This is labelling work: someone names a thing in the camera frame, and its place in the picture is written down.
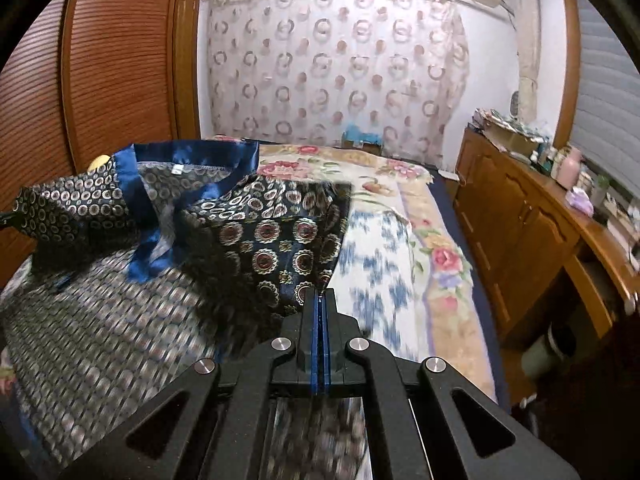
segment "wooden shelf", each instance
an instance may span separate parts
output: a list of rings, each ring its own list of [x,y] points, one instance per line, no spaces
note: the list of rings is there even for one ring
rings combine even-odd
[[[613,320],[605,304],[605,297],[608,295],[607,291],[603,290],[605,287],[598,283],[601,280],[598,280],[594,272],[575,255],[565,261],[564,270],[574,282],[598,338],[602,338],[613,326]]]

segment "pink bottle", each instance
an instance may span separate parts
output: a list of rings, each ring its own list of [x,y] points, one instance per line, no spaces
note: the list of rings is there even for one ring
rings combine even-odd
[[[571,148],[569,155],[562,161],[556,182],[565,189],[571,189],[578,182],[582,153],[578,148]]]

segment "blue satin collar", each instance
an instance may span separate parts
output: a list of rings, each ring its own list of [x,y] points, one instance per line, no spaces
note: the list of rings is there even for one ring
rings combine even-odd
[[[146,282],[172,264],[176,264],[180,244],[178,213],[201,198],[218,199],[231,191],[245,176],[258,169],[259,143],[256,140],[172,140],[151,144],[132,144],[113,155],[120,189],[127,202],[129,213],[141,232],[140,245],[129,263],[129,278]],[[158,216],[146,193],[142,177],[138,173],[139,162],[168,162],[228,168],[228,177],[203,186],[198,190],[183,193],[174,203],[174,226],[176,242],[159,258],[150,257],[160,239]]]

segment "window blind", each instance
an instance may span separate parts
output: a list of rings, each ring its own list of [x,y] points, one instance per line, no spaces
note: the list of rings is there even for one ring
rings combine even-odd
[[[578,0],[580,83],[570,143],[640,196],[640,74],[588,0]]]

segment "black gripper frame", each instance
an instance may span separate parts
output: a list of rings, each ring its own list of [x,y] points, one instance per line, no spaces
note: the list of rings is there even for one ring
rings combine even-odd
[[[307,292],[280,336],[287,349],[269,340],[210,373],[190,367],[60,478],[266,480],[276,399],[320,391],[362,397],[376,480],[579,480],[448,363],[434,372],[370,340],[351,348],[362,334],[332,289]]]

